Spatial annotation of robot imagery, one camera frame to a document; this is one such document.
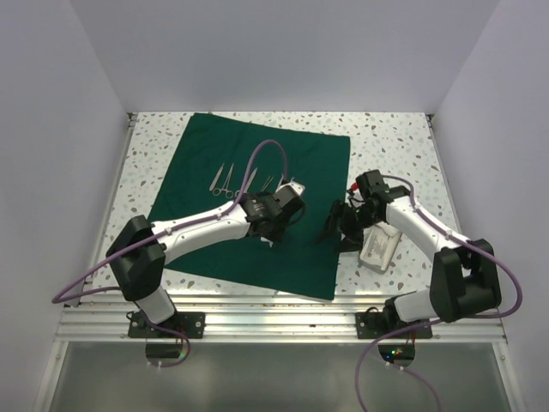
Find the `white paper packet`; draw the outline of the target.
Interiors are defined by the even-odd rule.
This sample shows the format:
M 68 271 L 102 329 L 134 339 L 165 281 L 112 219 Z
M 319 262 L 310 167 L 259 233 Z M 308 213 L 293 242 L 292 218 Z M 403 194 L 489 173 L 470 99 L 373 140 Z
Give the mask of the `white paper packet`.
M 374 227 L 365 237 L 359 258 L 366 266 L 385 271 L 389 267 L 397 245 L 398 242 L 389 240 L 381 228 Z

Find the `thin steel tweezers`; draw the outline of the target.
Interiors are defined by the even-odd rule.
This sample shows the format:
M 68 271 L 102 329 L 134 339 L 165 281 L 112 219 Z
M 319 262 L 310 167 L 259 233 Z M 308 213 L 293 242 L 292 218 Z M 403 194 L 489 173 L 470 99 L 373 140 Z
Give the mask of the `thin steel tweezers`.
M 269 188 L 270 184 L 272 183 L 273 179 L 274 179 L 274 176 L 269 176 L 265 181 L 265 183 L 263 184 L 261 191 L 266 191 Z

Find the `steel hemostat clamp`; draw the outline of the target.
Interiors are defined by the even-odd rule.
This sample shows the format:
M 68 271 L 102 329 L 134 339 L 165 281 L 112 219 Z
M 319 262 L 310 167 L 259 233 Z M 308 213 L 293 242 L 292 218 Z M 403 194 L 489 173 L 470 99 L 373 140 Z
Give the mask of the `steel hemostat clamp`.
M 214 197 L 224 196 L 227 199 L 233 198 L 234 192 L 231 189 L 233 168 L 234 168 L 234 165 L 231 164 L 231 166 L 228 168 L 228 171 L 226 172 L 226 176 L 223 183 L 221 185 L 216 185 L 214 191 L 212 192 Z

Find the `white gauze pad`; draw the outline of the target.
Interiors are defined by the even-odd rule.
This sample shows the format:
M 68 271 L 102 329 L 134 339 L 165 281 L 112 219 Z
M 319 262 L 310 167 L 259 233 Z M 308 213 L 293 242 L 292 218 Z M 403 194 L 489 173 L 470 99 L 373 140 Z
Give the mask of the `white gauze pad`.
M 263 242 L 263 243 L 266 243 L 268 245 L 269 248 L 272 248 L 273 245 L 274 245 L 274 242 L 269 240 L 269 239 L 266 239 L 266 238 L 260 238 L 260 240 Z
M 395 240 L 396 242 L 398 242 L 399 239 L 401 238 L 401 235 L 402 235 L 401 230 L 391 226 L 388 223 L 382 222 L 380 225 L 380 228 L 383 230 L 383 232 L 385 233 L 386 237 L 389 240 Z

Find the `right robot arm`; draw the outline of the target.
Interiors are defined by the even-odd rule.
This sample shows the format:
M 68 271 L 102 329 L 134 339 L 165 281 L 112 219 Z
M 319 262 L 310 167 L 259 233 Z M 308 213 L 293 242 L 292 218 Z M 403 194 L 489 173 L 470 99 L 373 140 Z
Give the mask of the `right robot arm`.
M 380 312 L 365 323 L 403 336 L 413 324 L 438 318 L 452 323 L 497 308 L 502 300 L 492 246 L 484 239 L 470 240 L 455 233 L 425 211 L 411 183 L 391 187 L 378 170 L 360 174 L 349 194 L 360 199 L 333 201 L 317 241 L 341 236 L 337 252 L 358 251 L 364 231 L 385 223 L 406 235 L 430 260 L 430 287 L 386 300 Z

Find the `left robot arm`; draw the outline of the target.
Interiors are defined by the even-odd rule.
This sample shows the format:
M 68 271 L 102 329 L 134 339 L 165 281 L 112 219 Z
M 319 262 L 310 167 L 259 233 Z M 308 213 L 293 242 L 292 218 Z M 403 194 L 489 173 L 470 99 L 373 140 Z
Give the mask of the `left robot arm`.
M 171 221 L 130 219 L 106 253 L 125 300 L 134 303 L 158 336 L 178 327 L 175 305 L 161 278 L 166 264 L 223 241 L 259 237 L 281 241 L 291 219 L 305 207 L 305 187 L 283 183 L 273 193 L 245 193 L 242 197 L 201 214 Z

